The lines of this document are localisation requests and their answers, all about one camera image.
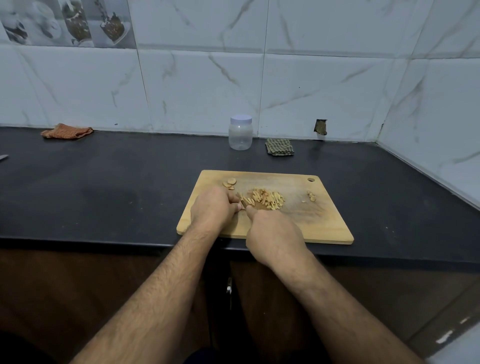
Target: wooden cutting board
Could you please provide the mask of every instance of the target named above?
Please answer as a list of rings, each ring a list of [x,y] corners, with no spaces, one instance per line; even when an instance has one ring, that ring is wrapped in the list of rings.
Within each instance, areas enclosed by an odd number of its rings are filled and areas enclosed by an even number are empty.
[[[300,227],[306,242],[352,244],[353,236],[320,179],[302,174],[203,170],[177,225],[178,234],[183,235],[189,227],[190,208],[198,194],[209,186],[222,186],[222,183],[231,177],[237,179],[234,192],[242,192],[244,196],[254,187],[280,192],[285,198],[285,204],[280,211],[290,216]],[[307,191],[316,195],[315,202],[310,201]],[[242,210],[222,230],[220,236],[245,239],[250,226],[250,219],[245,210]]]

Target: green checkered cloth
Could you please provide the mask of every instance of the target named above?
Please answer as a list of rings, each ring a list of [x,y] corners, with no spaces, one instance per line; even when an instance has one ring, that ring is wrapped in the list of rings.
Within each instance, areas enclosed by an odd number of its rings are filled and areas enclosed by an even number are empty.
[[[268,138],[265,143],[268,154],[275,157],[292,156],[294,154],[292,144],[288,139]]]

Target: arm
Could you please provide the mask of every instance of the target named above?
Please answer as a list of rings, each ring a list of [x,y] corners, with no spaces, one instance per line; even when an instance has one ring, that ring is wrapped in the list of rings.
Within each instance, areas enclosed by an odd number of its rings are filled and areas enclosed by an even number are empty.
[[[192,206],[192,224],[162,264],[77,354],[80,363],[169,363],[192,306],[206,256],[240,200],[213,187]]]
[[[250,206],[247,214],[247,247],[303,305],[335,363],[423,363],[327,272],[286,215]]]

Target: orange cloth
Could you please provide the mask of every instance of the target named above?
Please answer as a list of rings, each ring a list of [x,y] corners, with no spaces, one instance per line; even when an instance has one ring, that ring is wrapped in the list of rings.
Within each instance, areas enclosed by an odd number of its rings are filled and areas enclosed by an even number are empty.
[[[93,133],[93,129],[88,128],[75,128],[65,124],[57,124],[52,130],[44,130],[41,132],[44,138],[58,138],[58,139],[79,139],[85,135]]]

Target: hairy forearm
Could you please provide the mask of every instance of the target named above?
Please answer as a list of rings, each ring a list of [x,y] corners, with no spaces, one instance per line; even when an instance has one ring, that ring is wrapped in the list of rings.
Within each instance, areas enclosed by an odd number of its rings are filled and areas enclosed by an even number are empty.
[[[335,363],[423,363],[310,252],[274,270],[309,313]]]
[[[217,234],[192,226],[72,363],[168,363]]]

